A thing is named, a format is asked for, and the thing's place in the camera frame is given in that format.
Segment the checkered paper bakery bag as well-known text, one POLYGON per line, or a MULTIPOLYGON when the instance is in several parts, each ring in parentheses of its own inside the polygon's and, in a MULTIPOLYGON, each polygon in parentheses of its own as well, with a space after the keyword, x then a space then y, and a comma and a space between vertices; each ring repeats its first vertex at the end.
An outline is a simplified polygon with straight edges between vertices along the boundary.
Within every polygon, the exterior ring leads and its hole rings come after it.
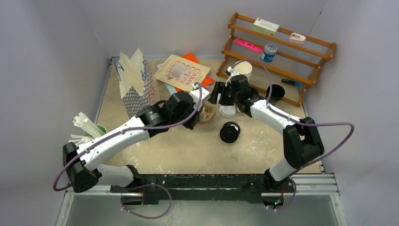
POLYGON ((114 66, 119 80, 120 96, 129 118, 159 100, 156 79, 139 48, 131 57, 120 52, 114 66))

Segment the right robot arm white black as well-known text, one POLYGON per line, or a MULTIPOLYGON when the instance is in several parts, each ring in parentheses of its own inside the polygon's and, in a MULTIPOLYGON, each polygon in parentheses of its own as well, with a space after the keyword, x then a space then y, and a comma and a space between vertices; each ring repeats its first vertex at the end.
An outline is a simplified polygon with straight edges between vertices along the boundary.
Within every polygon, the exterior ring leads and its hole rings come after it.
POLYGON ((237 107, 282 135, 283 157, 265 172, 264 185, 271 192, 281 188, 288 176, 324 154, 324 146, 312 118, 300 119, 271 105, 249 86, 244 75, 236 75, 228 83, 216 82, 209 102, 237 107))

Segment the two-cup pulp cup carrier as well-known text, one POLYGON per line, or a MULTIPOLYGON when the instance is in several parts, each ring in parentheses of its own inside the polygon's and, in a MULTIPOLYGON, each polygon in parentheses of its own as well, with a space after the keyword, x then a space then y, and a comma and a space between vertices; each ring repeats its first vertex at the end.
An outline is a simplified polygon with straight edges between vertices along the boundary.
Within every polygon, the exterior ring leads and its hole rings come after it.
POLYGON ((204 102, 202 106, 203 108, 199 115, 199 124, 210 123, 211 120, 215 117, 216 113, 215 107, 213 104, 209 102, 204 102))

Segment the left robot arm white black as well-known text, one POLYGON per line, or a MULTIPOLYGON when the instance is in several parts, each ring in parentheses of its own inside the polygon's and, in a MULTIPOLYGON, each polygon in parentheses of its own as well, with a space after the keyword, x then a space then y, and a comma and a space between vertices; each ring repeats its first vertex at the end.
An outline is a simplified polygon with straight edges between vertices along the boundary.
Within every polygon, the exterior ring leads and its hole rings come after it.
POLYGON ((99 138, 80 145, 73 142, 65 144, 62 171, 70 181, 66 188, 71 187, 74 192, 82 193, 109 177, 112 185, 123 187, 130 193, 136 192, 140 188, 140 179, 134 176, 132 166, 113 167, 103 162, 127 147, 167 132, 172 127, 183 125, 193 129, 199 120, 202 104, 209 95, 204 88, 176 92, 167 100, 145 106, 127 122, 99 138))

